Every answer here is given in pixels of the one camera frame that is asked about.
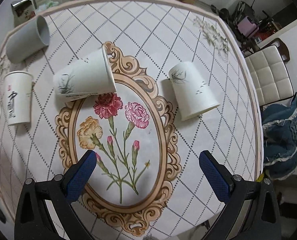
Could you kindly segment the white cup calligraphy print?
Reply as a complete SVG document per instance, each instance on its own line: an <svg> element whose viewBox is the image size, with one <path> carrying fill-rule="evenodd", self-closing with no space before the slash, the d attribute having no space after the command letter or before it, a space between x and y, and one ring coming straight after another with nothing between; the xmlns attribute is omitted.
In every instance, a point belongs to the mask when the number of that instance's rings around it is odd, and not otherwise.
<svg viewBox="0 0 297 240"><path fill-rule="evenodd" d="M4 87L8 125L30 123L33 76L21 70L10 72L4 77Z"/></svg>

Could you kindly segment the white cup bamboo print right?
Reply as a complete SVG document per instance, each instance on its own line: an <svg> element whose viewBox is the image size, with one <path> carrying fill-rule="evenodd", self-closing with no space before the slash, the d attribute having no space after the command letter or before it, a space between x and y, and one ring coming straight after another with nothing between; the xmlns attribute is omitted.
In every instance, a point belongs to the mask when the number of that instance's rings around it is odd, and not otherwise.
<svg viewBox="0 0 297 240"><path fill-rule="evenodd" d="M219 106L209 85L190 61L181 62L168 72L183 121Z"/></svg>

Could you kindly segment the white cup bamboo print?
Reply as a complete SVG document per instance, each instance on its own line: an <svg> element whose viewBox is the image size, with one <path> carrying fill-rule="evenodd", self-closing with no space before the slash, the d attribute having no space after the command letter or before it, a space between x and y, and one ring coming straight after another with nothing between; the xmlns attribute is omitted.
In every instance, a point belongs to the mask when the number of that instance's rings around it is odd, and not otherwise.
<svg viewBox="0 0 297 240"><path fill-rule="evenodd" d="M62 102L116 92L105 46L60 69L53 76L53 84L55 96Z"/></svg>
<svg viewBox="0 0 297 240"><path fill-rule="evenodd" d="M183 121L219 106L209 85L190 61L181 62L168 72Z"/></svg>

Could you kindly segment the white cup bamboo print centre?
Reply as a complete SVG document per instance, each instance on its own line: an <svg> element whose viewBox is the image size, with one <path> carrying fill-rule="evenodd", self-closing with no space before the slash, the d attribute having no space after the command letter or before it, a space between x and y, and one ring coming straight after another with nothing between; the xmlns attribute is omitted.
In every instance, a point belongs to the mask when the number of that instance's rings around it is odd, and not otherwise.
<svg viewBox="0 0 297 240"><path fill-rule="evenodd" d="M105 46L60 69L53 76L53 84L55 96L62 102L116 92Z"/></svg>

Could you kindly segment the grey paper cup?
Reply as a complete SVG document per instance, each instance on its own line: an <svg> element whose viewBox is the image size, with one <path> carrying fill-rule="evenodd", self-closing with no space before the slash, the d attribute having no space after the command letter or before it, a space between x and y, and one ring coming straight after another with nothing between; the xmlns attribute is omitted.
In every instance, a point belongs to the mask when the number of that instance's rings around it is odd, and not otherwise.
<svg viewBox="0 0 297 240"><path fill-rule="evenodd" d="M9 38L6 55L11 63L18 64L49 44L50 32L46 19L37 16Z"/></svg>

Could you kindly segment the blue denim ruffled cloth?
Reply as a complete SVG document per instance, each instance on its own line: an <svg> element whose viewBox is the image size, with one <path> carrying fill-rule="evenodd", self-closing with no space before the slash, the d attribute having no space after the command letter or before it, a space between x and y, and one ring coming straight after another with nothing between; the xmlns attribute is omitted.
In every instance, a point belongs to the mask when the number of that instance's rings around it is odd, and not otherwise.
<svg viewBox="0 0 297 240"><path fill-rule="evenodd" d="M271 180L284 180L297 168L297 96L291 103L274 103L261 113L264 172Z"/></svg>

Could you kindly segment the white padded chair right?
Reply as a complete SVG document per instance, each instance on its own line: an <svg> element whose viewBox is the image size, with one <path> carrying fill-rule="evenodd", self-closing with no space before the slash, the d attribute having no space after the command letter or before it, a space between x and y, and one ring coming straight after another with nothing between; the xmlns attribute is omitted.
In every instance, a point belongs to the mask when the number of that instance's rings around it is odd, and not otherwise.
<svg viewBox="0 0 297 240"><path fill-rule="evenodd" d="M277 46L268 46L245 58L260 106L290 99L294 89Z"/></svg>

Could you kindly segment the floral diamond pattern tablecloth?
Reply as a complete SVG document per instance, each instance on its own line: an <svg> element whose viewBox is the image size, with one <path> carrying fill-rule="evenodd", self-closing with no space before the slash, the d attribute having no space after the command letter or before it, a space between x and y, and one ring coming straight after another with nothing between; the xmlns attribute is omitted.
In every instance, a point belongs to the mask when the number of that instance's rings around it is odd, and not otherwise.
<svg viewBox="0 0 297 240"><path fill-rule="evenodd" d="M174 0L79 0L42 12L49 46L18 64L0 48L0 204L14 223L26 179L64 174L87 150L98 165L72 204L95 239L176 236L220 213L199 168L208 150L231 173L262 171L256 92L240 48L214 14ZM116 92L62 102L53 76L105 46ZM168 72L192 62L219 106L183 121ZM4 77L33 76L31 122L9 126Z"/></svg>

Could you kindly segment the pink suitcase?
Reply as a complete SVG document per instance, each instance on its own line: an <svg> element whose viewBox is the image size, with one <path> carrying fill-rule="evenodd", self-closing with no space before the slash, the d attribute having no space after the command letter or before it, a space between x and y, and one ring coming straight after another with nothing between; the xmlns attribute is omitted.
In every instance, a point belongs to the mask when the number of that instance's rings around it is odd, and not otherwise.
<svg viewBox="0 0 297 240"><path fill-rule="evenodd" d="M259 30L257 24L249 17L245 17L241 20L241 22L237 25L237 28L246 38L252 37Z"/></svg>

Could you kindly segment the silver tea box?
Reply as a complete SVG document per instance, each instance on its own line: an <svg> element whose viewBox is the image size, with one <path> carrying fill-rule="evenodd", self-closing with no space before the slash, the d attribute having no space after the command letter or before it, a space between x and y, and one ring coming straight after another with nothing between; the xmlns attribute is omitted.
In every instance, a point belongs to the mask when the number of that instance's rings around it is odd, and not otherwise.
<svg viewBox="0 0 297 240"><path fill-rule="evenodd" d="M18 0L11 3L14 15L14 25L18 26L35 17L35 10L31 0Z"/></svg>

